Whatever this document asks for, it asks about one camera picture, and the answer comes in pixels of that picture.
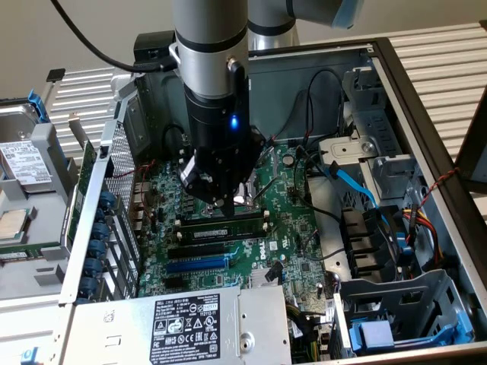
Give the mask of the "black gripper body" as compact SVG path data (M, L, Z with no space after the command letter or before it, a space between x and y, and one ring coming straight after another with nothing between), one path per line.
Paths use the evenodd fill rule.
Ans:
M209 99L185 90L198 167L254 167L264 138L250 124L249 93Z

